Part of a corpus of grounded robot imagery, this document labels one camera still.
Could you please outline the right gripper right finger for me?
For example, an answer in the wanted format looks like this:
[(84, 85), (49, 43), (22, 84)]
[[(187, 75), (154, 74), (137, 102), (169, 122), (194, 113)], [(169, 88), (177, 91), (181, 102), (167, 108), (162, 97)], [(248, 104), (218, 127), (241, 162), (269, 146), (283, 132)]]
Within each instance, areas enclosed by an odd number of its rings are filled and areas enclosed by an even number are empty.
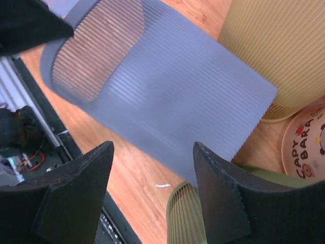
[(193, 146), (208, 243), (324, 243), (324, 182), (291, 188)]

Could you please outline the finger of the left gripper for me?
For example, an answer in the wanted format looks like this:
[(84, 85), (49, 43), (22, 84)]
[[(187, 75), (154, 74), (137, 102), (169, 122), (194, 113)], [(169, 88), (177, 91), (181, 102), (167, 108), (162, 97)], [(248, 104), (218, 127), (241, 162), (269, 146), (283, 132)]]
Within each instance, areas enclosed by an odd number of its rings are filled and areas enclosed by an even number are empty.
[(43, 1), (1, 1), (1, 55), (67, 39), (73, 27)]

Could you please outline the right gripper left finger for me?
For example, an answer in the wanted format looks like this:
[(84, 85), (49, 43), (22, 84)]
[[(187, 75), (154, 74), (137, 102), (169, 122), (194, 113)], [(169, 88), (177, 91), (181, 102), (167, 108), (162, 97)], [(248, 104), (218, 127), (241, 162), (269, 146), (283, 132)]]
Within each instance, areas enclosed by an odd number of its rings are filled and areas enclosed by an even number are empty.
[(114, 145), (16, 186), (1, 186), (1, 243), (94, 243)]

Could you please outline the green mesh waste bin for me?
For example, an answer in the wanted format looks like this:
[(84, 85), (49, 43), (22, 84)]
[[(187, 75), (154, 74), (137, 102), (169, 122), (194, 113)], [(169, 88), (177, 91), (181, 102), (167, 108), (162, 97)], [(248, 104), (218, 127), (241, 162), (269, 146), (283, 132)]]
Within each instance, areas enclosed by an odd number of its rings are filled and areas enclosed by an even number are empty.
[[(301, 179), (247, 164), (239, 167), (255, 176), (292, 188), (311, 185), (316, 179)], [(181, 183), (171, 194), (166, 211), (167, 243), (207, 243), (200, 198), (197, 189)]]

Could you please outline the peach cartoon plastic bucket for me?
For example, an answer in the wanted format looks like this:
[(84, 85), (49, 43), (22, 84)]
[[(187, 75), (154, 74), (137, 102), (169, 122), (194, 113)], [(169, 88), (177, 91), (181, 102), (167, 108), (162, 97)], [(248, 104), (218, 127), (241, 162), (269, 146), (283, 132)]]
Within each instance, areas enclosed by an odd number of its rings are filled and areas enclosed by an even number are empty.
[(281, 156), (287, 175), (324, 180), (324, 103), (292, 119), (283, 136)]

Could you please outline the grey mesh waste bin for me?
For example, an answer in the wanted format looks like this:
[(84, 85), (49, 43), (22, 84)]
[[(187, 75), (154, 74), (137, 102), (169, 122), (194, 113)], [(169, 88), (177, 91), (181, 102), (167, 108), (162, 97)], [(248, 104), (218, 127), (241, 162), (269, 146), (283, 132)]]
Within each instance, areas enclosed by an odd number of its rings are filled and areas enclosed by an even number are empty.
[(162, 1), (48, 1), (74, 36), (43, 50), (57, 95), (196, 184), (197, 141), (232, 160), (277, 89)]

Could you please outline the yellow slatted waste bin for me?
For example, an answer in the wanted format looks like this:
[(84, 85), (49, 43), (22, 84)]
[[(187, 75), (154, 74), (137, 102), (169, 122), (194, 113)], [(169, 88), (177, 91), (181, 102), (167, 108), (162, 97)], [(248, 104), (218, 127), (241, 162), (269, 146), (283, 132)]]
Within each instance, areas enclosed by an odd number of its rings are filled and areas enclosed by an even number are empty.
[(324, 96), (324, 1), (232, 1), (218, 41), (277, 87), (265, 121)]

